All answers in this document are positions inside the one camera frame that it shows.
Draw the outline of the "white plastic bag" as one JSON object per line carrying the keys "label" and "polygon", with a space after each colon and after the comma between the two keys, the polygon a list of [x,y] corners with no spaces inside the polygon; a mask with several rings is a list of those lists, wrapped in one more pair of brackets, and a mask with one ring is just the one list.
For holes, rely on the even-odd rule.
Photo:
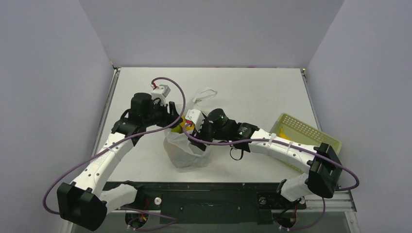
{"label": "white plastic bag", "polygon": [[[210,99],[216,97],[218,91],[206,87],[198,89],[191,98],[186,98],[185,112],[189,109],[198,109],[208,114],[211,109],[208,107]],[[164,148],[176,168],[184,167],[206,167],[211,158],[211,148],[205,151],[190,143],[183,133],[173,132],[172,129],[164,131]]]}

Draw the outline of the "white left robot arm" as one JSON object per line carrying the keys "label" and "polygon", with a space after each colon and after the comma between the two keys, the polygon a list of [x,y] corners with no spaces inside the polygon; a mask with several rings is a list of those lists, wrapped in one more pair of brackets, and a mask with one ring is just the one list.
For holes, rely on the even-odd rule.
{"label": "white left robot arm", "polygon": [[111,133],[96,157],[71,182],[57,188],[59,215],[62,219],[97,230],[106,216],[124,205],[138,209],[145,195],[130,184],[120,184],[109,191],[104,186],[123,157],[148,134],[147,128],[173,128],[182,122],[173,101],[162,94],[136,93],[131,106],[114,123]]}

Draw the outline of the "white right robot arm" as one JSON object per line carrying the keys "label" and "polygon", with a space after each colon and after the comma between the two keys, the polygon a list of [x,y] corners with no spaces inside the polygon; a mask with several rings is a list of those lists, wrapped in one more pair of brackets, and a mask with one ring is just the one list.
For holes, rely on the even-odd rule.
{"label": "white right robot arm", "polygon": [[220,108],[209,115],[188,110],[186,121],[194,126],[189,140],[200,150],[209,145],[228,145],[241,152],[268,155],[300,170],[301,175],[285,179],[278,186],[274,201],[280,207],[311,194],[330,199],[337,190],[342,164],[334,148],[325,142],[307,145],[291,141],[258,126],[237,123]]}

